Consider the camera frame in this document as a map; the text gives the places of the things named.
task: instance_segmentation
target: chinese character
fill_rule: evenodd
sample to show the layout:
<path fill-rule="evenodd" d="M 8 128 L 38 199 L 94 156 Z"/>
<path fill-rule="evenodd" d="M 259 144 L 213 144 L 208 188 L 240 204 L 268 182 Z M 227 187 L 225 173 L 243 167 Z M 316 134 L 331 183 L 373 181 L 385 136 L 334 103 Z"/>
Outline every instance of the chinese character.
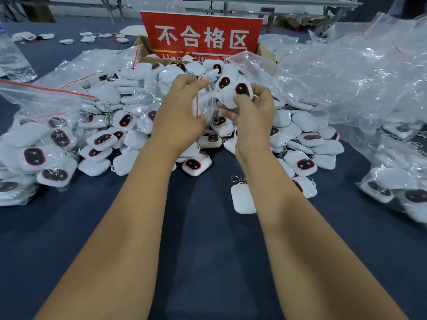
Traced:
<path fill-rule="evenodd" d="M 213 32 L 211 32 L 211 28 L 207 28 L 205 31 L 205 42 L 207 42 L 208 48 L 211 48 L 211 41 L 213 42 L 214 48 L 221 48 L 222 49 L 222 42 L 225 40 L 222 37 L 222 34 L 224 33 L 223 30 L 218 30 L 218 28 L 215 28 Z"/>
<path fill-rule="evenodd" d="M 248 34 L 249 31 L 247 30 L 232 30 L 232 35 L 230 37 L 230 48 L 233 49 L 246 49 L 246 44 L 243 41 L 243 39 L 246 38 L 245 34 Z"/>
<path fill-rule="evenodd" d="M 199 41 L 197 40 L 197 38 L 199 38 L 200 35 L 197 32 L 195 32 L 190 26 L 187 26 L 187 29 L 185 29 L 185 32 L 183 32 L 180 36 L 196 37 L 196 38 L 184 38 L 185 46 L 199 47 Z"/>
<path fill-rule="evenodd" d="M 168 27 L 168 26 L 155 26 L 157 29 L 163 29 L 163 33 L 161 34 L 160 37 L 158 37 L 158 39 L 161 41 L 164 37 L 166 37 L 166 42 L 167 44 L 170 46 L 170 40 L 169 40 L 169 36 L 174 40 L 177 41 L 178 39 L 171 33 L 171 32 L 167 32 L 169 29 L 170 30 L 174 30 L 175 27 Z"/>

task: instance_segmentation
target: hand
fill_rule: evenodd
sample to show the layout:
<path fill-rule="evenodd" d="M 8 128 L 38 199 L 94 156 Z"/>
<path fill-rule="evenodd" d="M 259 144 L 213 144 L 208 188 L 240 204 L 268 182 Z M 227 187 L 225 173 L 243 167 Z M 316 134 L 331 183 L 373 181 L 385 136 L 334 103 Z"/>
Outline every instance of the hand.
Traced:
<path fill-rule="evenodd" d="M 150 141 L 162 144 L 176 158 L 190 147 L 206 127 L 204 116 L 193 116 L 193 99 L 209 83 L 194 76 L 178 75 L 156 113 Z"/>
<path fill-rule="evenodd" d="M 253 155 L 270 151 L 270 132 L 274 118 L 273 96 L 268 88 L 251 84 L 254 94 L 253 101 L 246 95 L 235 95 L 234 102 L 237 108 L 228 110 L 223 104 L 217 105 L 226 109 L 223 116 L 231 119 L 238 128 L 238 142 L 236 158 L 245 168 Z"/>

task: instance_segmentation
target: white wall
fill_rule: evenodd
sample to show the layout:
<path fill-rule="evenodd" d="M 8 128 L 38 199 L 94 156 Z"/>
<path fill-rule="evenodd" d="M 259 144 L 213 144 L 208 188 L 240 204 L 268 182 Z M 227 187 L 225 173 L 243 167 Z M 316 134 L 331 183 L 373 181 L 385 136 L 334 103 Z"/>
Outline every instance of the white wall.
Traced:
<path fill-rule="evenodd" d="M 51 1 L 67 1 L 67 2 L 79 2 L 79 3 L 96 3 L 102 4 L 100 0 L 51 0 Z M 110 0 L 110 4 L 115 4 L 116 0 Z M 210 2 L 200 1 L 185 1 L 185 6 L 188 8 L 209 8 Z M 259 11 L 261 7 L 275 8 L 276 12 L 285 13 L 311 13 L 321 14 L 322 7 L 319 6 L 301 6 L 301 5 L 272 5 L 272 4 L 251 4 L 242 2 L 230 2 L 229 10 L 240 10 L 240 11 Z M 223 2 L 214 2 L 214 9 L 223 9 Z M 78 8 L 78 7 L 64 7 L 64 6 L 51 6 L 53 14 L 59 15 L 75 15 L 75 16 L 109 16 L 108 11 L 104 8 Z M 137 11 L 133 9 L 124 9 L 123 13 L 125 17 L 129 18 L 140 18 Z M 119 11 L 113 12 L 114 16 L 120 16 Z"/>

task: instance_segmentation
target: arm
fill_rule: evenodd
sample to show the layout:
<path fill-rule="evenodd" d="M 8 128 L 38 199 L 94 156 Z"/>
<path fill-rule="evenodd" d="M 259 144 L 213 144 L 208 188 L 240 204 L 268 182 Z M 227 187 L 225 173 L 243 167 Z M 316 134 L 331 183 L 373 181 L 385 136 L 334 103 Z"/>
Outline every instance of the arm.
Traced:
<path fill-rule="evenodd" d="M 238 111 L 225 116 L 238 126 L 236 157 L 257 209 L 285 317 L 406 319 L 272 155 L 271 93 L 258 85 L 253 89 L 259 100 L 235 96 Z"/>
<path fill-rule="evenodd" d="M 193 118 L 191 103 L 208 83 L 187 75 L 174 81 L 120 193 L 36 320 L 147 319 L 169 177 L 206 125 L 204 118 Z M 170 130 L 181 133 L 171 141 Z"/>

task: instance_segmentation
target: person's left hand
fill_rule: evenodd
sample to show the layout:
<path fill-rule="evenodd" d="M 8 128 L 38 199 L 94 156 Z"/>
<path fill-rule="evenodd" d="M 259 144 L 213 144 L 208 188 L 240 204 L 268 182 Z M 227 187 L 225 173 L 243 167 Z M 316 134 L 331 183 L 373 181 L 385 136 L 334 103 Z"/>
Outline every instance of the person's left hand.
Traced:
<path fill-rule="evenodd" d="M 204 116 L 193 116 L 193 99 L 209 84 L 208 80 L 178 75 L 156 113 L 150 141 L 159 142 L 177 158 L 190 147 L 206 127 Z"/>

